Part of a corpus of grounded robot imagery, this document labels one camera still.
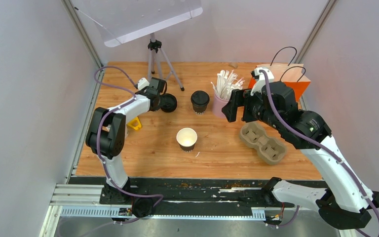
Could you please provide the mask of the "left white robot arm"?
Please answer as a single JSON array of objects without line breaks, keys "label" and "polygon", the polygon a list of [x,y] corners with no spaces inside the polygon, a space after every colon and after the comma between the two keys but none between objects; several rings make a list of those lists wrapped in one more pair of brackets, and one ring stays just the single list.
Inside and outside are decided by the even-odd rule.
[{"label": "left white robot arm", "polygon": [[102,163],[106,175],[104,196],[114,198],[120,204],[128,203],[131,197],[163,199],[161,194],[139,195],[131,192],[121,151],[127,123],[141,114],[159,110],[166,90],[165,80],[152,78],[148,85],[132,93],[127,101],[108,109],[98,107],[93,113],[85,143]]}]

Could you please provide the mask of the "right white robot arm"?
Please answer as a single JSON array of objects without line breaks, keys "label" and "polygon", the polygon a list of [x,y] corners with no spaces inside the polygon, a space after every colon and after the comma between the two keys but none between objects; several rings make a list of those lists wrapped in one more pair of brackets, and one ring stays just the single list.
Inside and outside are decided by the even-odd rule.
[{"label": "right white robot arm", "polygon": [[261,121],[301,151],[317,168],[327,188],[317,189],[273,177],[262,192],[263,202],[275,206],[288,202],[316,211],[339,230],[362,229],[371,220],[370,210],[379,208],[379,192],[370,190],[357,177],[339,151],[324,119],[298,107],[294,90],[282,82],[271,82],[260,91],[235,89],[222,111],[229,122],[243,107],[244,122]]}]

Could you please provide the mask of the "black paper coffee cup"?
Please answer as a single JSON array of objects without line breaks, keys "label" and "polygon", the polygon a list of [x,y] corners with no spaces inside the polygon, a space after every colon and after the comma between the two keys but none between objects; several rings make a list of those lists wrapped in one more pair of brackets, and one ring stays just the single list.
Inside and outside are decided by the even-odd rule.
[{"label": "black paper coffee cup", "polygon": [[198,135],[192,128],[182,128],[176,135],[176,140],[184,152],[191,152],[197,142]]},{"label": "black paper coffee cup", "polygon": [[207,106],[208,106],[209,102],[210,102],[209,99],[200,101],[200,100],[195,100],[195,99],[191,98],[193,111],[197,115],[202,115],[205,113],[205,111],[207,110]]}]

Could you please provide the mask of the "black cup lid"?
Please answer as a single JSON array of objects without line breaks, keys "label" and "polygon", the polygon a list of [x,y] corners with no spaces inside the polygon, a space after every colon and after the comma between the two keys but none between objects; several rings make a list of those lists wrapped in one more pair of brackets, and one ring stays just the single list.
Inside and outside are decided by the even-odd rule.
[{"label": "black cup lid", "polygon": [[197,90],[191,95],[190,100],[194,105],[204,106],[209,103],[210,96],[205,91]]}]

